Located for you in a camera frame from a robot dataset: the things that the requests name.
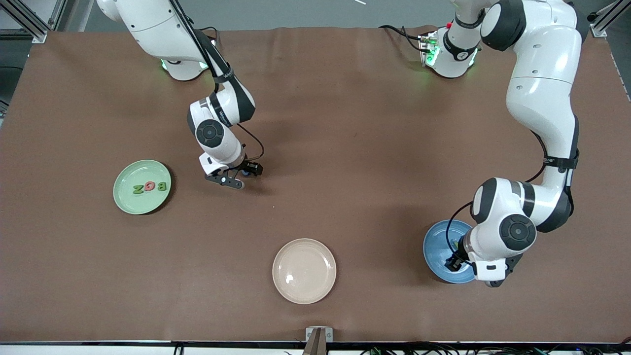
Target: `green led light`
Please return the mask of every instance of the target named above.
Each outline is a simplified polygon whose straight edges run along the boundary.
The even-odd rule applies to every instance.
[[[471,61],[469,62],[469,66],[473,65],[473,61],[475,60],[475,55],[478,53],[478,50],[476,49],[473,54],[471,55]]]
[[[440,47],[436,45],[434,46],[432,51],[427,54],[427,65],[432,66],[434,65],[434,63],[436,63],[436,57],[438,56],[438,53],[440,53]]]
[[[162,68],[163,68],[164,70],[168,70],[168,69],[167,69],[167,64],[165,63],[165,61],[161,59],[161,60],[160,60],[160,62],[162,63]],[[199,62],[199,67],[200,67],[202,70],[204,70],[204,69],[208,69],[208,65],[206,65],[206,63],[202,63],[202,62]]]

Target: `gray floor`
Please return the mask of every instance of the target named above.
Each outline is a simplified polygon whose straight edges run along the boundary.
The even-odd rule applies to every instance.
[[[442,26],[452,20],[454,9],[448,0],[180,0],[198,28],[219,30],[263,30],[277,27],[418,27]],[[575,0],[588,14],[611,0]],[[69,8],[66,30],[87,32],[125,31],[111,21],[94,0],[75,0]],[[631,83],[631,11],[608,30],[607,40],[622,78]],[[0,66],[23,67],[31,44],[28,41],[0,40]],[[19,71],[0,68],[0,99],[9,102],[19,79]]]

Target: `black cable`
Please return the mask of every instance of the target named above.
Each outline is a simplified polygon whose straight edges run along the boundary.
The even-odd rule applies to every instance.
[[[451,345],[449,345],[449,344],[443,344],[442,346],[443,346],[443,347],[446,347],[446,348],[449,348],[449,349],[451,349],[451,350],[455,351],[457,355],[460,355],[460,352],[459,352],[459,351],[458,351],[455,347],[452,347],[452,346],[451,346]]]
[[[546,354],[549,354],[549,353],[553,352],[554,350],[556,350],[556,349],[557,349],[558,347],[560,347],[560,346],[561,346],[561,344],[557,344],[557,345],[556,345],[555,347],[553,347],[552,349],[550,349],[550,350],[548,350],[548,351],[545,351],[545,353],[546,353]]]
[[[195,46],[198,48],[199,53],[201,54],[202,58],[206,62],[208,69],[210,69],[211,73],[213,74],[213,78],[216,78],[217,73],[215,72],[215,69],[213,68],[213,62],[210,60],[210,56],[208,55],[208,52],[206,52],[206,49],[204,49],[204,47],[199,42],[197,36],[195,35],[195,31],[193,27],[188,21],[186,21],[187,16],[184,13],[184,9],[182,9],[182,5],[180,4],[178,0],[169,0],[169,3],[171,4],[171,7],[173,7],[173,9],[175,10],[175,14],[179,17],[180,22],[184,24],[184,29],[189,34],[189,36],[191,36],[191,39],[195,43]],[[218,91],[219,91],[219,84],[215,82],[215,93]]]
[[[417,37],[410,36],[410,35],[408,35],[406,32],[403,32],[402,30],[400,30],[400,29],[398,29],[398,28],[396,28],[396,27],[394,27],[394,26],[390,26],[390,25],[383,25],[383,26],[379,26],[379,28],[386,28],[386,29],[388,29],[388,30],[393,30],[393,31],[395,31],[396,33],[398,33],[398,34],[400,34],[400,35],[402,35],[402,36],[406,36],[406,37],[407,37],[407,38],[409,38],[409,39],[417,39],[417,40],[418,40],[418,36],[417,36]],[[427,34],[432,33],[432,32],[434,32],[434,31],[423,32],[423,33],[419,34],[419,36],[424,36],[424,35],[427,35]]]
[[[535,137],[537,137],[537,140],[539,141],[539,144],[541,145],[541,149],[543,149],[543,154],[544,154],[544,156],[548,156],[548,150],[546,149],[546,146],[543,144],[543,140],[541,139],[541,137],[540,137],[538,134],[536,134],[535,132],[533,132],[533,134],[534,134],[534,136],[535,136]],[[538,178],[538,177],[539,177],[539,175],[541,175],[541,173],[542,173],[542,172],[543,172],[543,170],[545,169],[545,167],[546,167],[546,165],[545,165],[545,164],[542,164],[542,165],[541,165],[541,169],[539,169],[539,171],[538,171],[538,172],[537,172],[537,173],[536,173],[533,177],[531,177],[530,179],[526,180],[526,182],[527,182],[527,183],[530,183],[531,181],[533,181],[533,180],[535,180],[536,178]],[[471,202],[467,203],[466,205],[464,205],[464,206],[460,207],[460,208],[458,209],[458,211],[456,211],[456,213],[454,213],[454,215],[453,215],[453,216],[451,216],[451,218],[449,219],[449,223],[447,223],[447,230],[445,231],[445,238],[447,239],[447,245],[449,246],[449,249],[451,250],[451,252],[453,253],[453,255],[454,255],[456,258],[458,258],[461,262],[467,263],[468,265],[471,265],[471,263],[470,263],[470,262],[468,262],[468,261],[466,261],[466,260],[464,260],[464,259],[462,259],[462,258],[461,258],[461,257],[460,257],[457,253],[456,253],[456,251],[454,250],[454,248],[451,246],[451,243],[449,242],[449,228],[450,228],[450,226],[451,226],[451,222],[452,222],[452,221],[456,218],[456,215],[457,215],[458,213],[460,213],[460,211],[464,210],[467,206],[470,206],[470,205],[472,205],[472,204],[473,204],[473,201],[471,201]],[[512,351],[517,351],[516,349],[513,349],[513,348],[497,348],[497,349],[502,349],[502,350],[504,350],[504,349],[510,349],[510,350],[512,350]]]
[[[393,26],[390,26],[390,25],[383,25],[383,26],[380,26],[379,28],[386,28],[386,29],[394,30],[396,33],[398,33],[398,34],[402,35],[403,37],[405,37],[405,39],[408,40],[408,43],[412,46],[412,48],[416,49],[419,52],[423,52],[423,53],[429,53],[430,52],[428,49],[422,49],[422,48],[419,48],[419,47],[415,46],[414,43],[412,43],[412,41],[411,41],[411,39],[418,40],[418,36],[426,35],[429,32],[421,33],[418,36],[414,37],[414,36],[408,35],[408,33],[405,31],[405,26],[401,27],[401,30],[398,30],[396,27],[393,27]]]
[[[454,248],[451,246],[451,243],[449,242],[449,228],[451,227],[451,222],[454,220],[454,218],[456,218],[456,216],[460,213],[460,211],[464,210],[466,207],[471,206],[473,204],[473,201],[467,202],[467,204],[465,204],[464,206],[460,207],[458,209],[458,211],[456,211],[456,213],[454,213],[453,216],[451,216],[451,218],[449,219],[449,222],[447,223],[447,230],[445,231],[445,239],[447,240],[447,245],[449,246],[449,249],[451,250],[451,252],[453,253],[453,255],[458,258],[461,262],[467,264],[467,265],[471,265],[470,262],[466,261],[465,259],[461,258],[456,251],[454,250]]]
[[[584,347],[581,345],[576,345],[576,348],[580,349],[584,355],[603,355],[602,350],[595,347]]]
[[[204,27],[204,28],[200,28],[200,31],[205,31],[205,30],[214,30],[215,32],[219,32],[215,27],[213,26],[208,26],[208,27]]]
[[[629,342],[631,342],[631,337],[627,337],[625,338],[623,341],[621,341],[619,344],[615,344],[613,346],[607,345],[606,346],[606,350],[604,351],[606,354],[618,354],[618,355],[622,355],[622,351],[620,349],[612,349],[614,347],[621,347],[624,345],[627,345]]]
[[[184,355],[184,344],[179,342],[175,344],[175,349],[173,349],[173,355]]]
[[[474,351],[474,355],[478,355],[480,351],[484,350],[497,350],[496,352],[491,352],[491,355],[533,355],[530,351],[527,350],[517,350],[512,347],[497,347],[497,346],[486,346],[481,347]]]
[[[263,154],[265,154],[265,146],[263,145],[263,143],[258,138],[256,138],[255,135],[253,135],[250,131],[248,131],[245,127],[241,126],[240,123],[237,123],[237,126],[241,127],[242,130],[244,130],[248,135],[254,138],[254,140],[261,146],[261,154],[259,154],[257,157],[254,157],[254,158],[248,158],[246,159],[246,161],[253,162],[257,159],[260,159],[263,156]]]
[[[533,132],[533,134],[534,134],[535,137],[537,137],[537,140],[539,141],[539,144],[541,145],[541,149],[543,149],[543,155],[545,157],[547,157],[548,156],[548,150],[546,149],[546,146],[543,144],[543,140],[541,140],[541,137],[538,134],[536,134],[535,132]],[[541,169],[539,169],[539,171],[533,177],[531,177],[530,179],[526,180],[526,182],[529,183],[529,182],[535,180],[536,178],[538,178],[539,175],[541,175],[541,173],[543,172],[543,169],[545,169],[545,168],[546,168],[546,164],[542,164],[541,165]]]

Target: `black band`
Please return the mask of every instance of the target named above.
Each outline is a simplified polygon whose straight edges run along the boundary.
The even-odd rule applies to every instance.
[[[445,32],[445,35],[442,38],[442,41],[445,44],[445,49],[447,49],[447,52],[450,52],[454,56],[455,61],[459,61],[459,62],[465,61],[467,60],[467,58],[470,57],[470,55],[472,55],[475,52],[477,47],[473,47],[469,49],[456,47],[453,43],[451,43],[448,35],[449,35],[449,31]]]
[[[221,75],[221,76],[218,76],[218,77],[214,78],[215,79],[215,83],[217,83],[217,84],[225,83],[226,81],[234,78],[234,76],[235,76],[235,71],[232,69],[230,64],[228,64],[228,71],[224,75]]]
[[[210,103],[213,105],[213,109],[215,110],[219,121],[221,121],[221,123],[223,123],[226,127],[232,126],[232,123],[230,123],[230,121],[228,121],[228,118],[226,117],[226,112],[223,112],[223,108],[221,108],[221,105],[219,104],[217,94],[213,92],[208,98],[210,99]]]
[[[543,165],[553,166],[561,169],[576,169],[576,165],[579,163],[579,150],[576,150],[576,157],[570,158],[558,158],[558,157],[543,157]]]
[[[460,21],[458,19],[458,16],[454,17],[454,22],[456,22],[458,24],[458,26],[462,27],[462,28],[468,28],[470,30],[476,28],[477,26],[480,26],[480,24],[482,23],[482,21],[484,21],[484,16],[487,13],[484,11],[484,9],[480,10],[480,13],[478,14],[478,20],[475,21],[474,23],[464,23],[462,21]]]
[[[534,210],[534,187],[529,183],[521,183],[524,187],[524,207],[522,210],[526,217],[530,217]]]
[[[526,12],[522,0],[500,0],[491,9],[499,6],[500,17],[493,30],[482,36],[482,42],[500,52],[515,44],[526,30]]]
[[[471,205],[470,208],[471,217],[478,224],[487,220],[488,216],[491,214],[493,199],[495,198],[495,192],[497,191],[497,179],[491,177],[480,187],[482,187],[482,196],[480,197],[480,208],[478,209],[478,214],[473,214],[473,205]]]

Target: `green plate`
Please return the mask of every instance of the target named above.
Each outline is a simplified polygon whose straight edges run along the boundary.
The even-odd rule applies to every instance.
[[[114,182],[114,202],[123,211],[141,215],[158,208],[171,191],[171,174],[155,160],[127,166]]]

